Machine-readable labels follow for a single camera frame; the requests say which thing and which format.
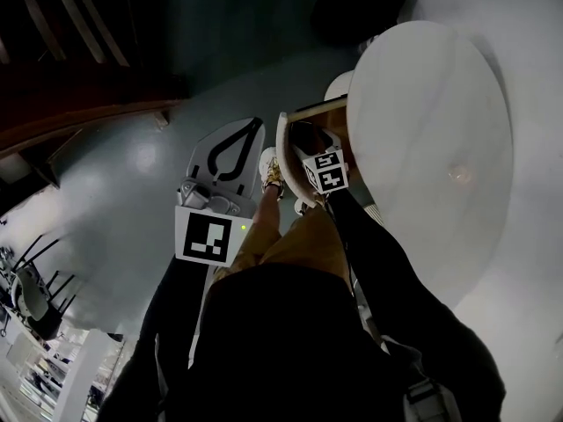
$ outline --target gray floor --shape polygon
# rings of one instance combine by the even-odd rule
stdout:
[[[209,0],[204,18],[197,2],[206,0],[195,1],[170,2],[171,68],[186,74],[194,95],[172,111],[171,125],[159,131],[143,116],[81,135],[56,165],[61,189],[33,197],[0,228],[0,244],[16,253],[41,233],[41,245],[62,237],[37,265],[47,279],[55,270],[79,277],[68,314],[81,328],[138,332],[173,254],[175,189],[199,139],[258,116],[274,145],[279,112],[322,100],[357,61],[311,36],[315,0]],[[290,197],[281,203],[282,230],[295,217]]]

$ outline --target tan shorts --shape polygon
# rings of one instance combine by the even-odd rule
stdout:
[[[265,263],[291,264],[332,273],[351,289],[340,235],[331,216],[319,206],[293,222],[285,236],[268,225],[254,223],[232,266],[218,268],[214,282]]]

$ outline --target oval table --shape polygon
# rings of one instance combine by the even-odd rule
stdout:
[[[494,73],[447,26],[397,25],[358,62],[347,124],[385,227],[422,282],[455,306],[482,276],[506,220],[512,139]]]

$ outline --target person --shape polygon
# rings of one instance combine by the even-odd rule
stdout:
[[[405,420],[413,363],[363,329],[350,266],[377,329],[417,352],[432,383],[453,394],[461,419],[500,420],[505,389],[490,352],[420,283],[397,241],[349,192],[319,199],[281,236],[284,182],[274,149],[263,153],[260,175],[253,225],[208,291],[193,365],[201,303],[193,290],[207,266],[174,258],[99,421]]]

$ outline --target black sleeve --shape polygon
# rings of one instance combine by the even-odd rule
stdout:
[[[506,391],[483,342],[422,285],[399,243],[348,191],[329,203],[378,330],[422,353],[426,374],[453,392],[464,422],[500,420]]]
[[[99,410],[98,422],[154,421],[161,400],[155,361],[170,389],[186,379],[208,266],[172,258],[143,319],[133,356]]]

